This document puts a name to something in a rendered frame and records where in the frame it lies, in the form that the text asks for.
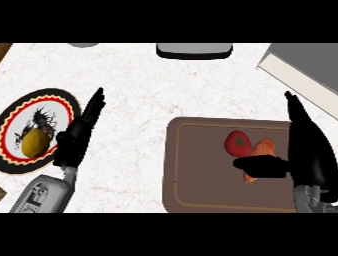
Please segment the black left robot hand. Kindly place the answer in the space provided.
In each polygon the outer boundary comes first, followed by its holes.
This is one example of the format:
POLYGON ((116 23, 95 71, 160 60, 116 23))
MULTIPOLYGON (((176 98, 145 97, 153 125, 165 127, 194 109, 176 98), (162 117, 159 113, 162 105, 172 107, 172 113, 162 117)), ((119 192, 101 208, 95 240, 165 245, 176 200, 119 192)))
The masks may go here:
POLYGON ((57 133, 57 149, 52 165, 77 167, 86 152, 91 131, 95 126, 101 109, 106 105, 103 88, 98 88, 83 109, 64 131, 57 133))

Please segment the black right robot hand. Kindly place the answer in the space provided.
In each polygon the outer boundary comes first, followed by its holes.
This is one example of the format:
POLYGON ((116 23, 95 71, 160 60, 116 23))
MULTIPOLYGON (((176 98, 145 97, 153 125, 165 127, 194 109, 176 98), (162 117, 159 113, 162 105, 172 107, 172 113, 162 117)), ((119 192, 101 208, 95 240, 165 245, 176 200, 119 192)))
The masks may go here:
POLYGON ((298 97, 284 92, 290 119, 287 159, 271 155, 237 158, 233 166, 253 178, 284 178, 290 174, 293 186, 320 187, 320 201, 338 201, 338 162, 329 140, 311 121, 298 97))

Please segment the red tomato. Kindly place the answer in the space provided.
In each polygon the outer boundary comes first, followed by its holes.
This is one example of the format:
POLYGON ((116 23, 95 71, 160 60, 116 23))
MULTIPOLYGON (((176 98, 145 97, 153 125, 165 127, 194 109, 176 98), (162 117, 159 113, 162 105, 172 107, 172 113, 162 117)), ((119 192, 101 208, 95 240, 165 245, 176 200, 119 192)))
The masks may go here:
POLYGON ((224 149, 234 157, 246 157, 249 155, 252 149, 250 140, 241 131, 234 130, 228 134, 224 141, 224 149))

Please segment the brown tray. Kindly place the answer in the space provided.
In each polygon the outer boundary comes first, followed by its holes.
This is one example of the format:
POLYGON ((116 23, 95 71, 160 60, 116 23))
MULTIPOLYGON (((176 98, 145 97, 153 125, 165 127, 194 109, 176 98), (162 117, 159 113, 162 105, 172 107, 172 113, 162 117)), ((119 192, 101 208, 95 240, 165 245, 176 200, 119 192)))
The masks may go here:
POLYGON ((287 157, 286 121, 176 117, 166 126, 162 203, 171 213, 293 213, 292 179, 243 180, 224 149, 233 131, 256 143, 274 141, 274 155, 287 157))

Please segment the orange sweet potato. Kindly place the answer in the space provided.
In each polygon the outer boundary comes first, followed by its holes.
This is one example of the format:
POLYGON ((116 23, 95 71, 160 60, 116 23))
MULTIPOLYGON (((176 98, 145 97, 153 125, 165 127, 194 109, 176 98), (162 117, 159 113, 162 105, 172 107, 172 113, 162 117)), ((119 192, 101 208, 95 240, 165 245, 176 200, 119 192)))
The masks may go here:
MULTIPOLYGON (((274 156, 274 140, 271 138, 262 138, 255 144, 250 150, 249 156, 271 155, 274 156)), ((246 172, 243 172, 244 183, 252 183, 256 178, 250 177, 246 172)))

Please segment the round patterned plate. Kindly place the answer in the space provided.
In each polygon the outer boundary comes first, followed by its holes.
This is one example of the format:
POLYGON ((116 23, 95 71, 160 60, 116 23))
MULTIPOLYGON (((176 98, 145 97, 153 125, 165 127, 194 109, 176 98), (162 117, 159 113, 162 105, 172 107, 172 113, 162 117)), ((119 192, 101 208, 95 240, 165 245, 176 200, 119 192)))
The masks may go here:
POLYGON ((55 135, 79 114, 76 98, 55 88, 30 92, 10 104, 0 114, 0 172, 26 174, 52 161, 55 135))

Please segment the yellow lemon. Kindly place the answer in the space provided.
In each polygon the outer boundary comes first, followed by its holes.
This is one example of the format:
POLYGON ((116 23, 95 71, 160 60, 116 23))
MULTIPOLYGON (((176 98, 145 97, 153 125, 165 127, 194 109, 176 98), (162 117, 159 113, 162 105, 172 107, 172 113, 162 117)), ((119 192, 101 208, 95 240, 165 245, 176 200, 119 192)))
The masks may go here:
POLYGON ((38 158, 49 147, 49 137, 46 133, 35 128, 23 137, 21 153, 27 158, 38 158))

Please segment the large grey and cream appliance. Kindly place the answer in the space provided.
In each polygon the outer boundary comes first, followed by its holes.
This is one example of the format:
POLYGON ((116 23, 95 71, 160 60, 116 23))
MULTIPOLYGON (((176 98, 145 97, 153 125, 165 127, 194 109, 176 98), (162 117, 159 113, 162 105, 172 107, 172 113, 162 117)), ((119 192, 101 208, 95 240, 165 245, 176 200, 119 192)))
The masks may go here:
POLYGON ((271 43, 256 67, 338 120, 338 43, 271 43))

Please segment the grey appliance with black base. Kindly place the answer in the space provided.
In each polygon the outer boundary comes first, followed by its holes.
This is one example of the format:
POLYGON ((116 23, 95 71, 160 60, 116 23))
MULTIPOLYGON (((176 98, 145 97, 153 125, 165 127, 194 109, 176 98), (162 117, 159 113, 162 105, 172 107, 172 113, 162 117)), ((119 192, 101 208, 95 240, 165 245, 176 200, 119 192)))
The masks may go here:
POLYGON ((225 59, 233 51, 231 43, 157 43, 156 54, 179 60, 225 59))

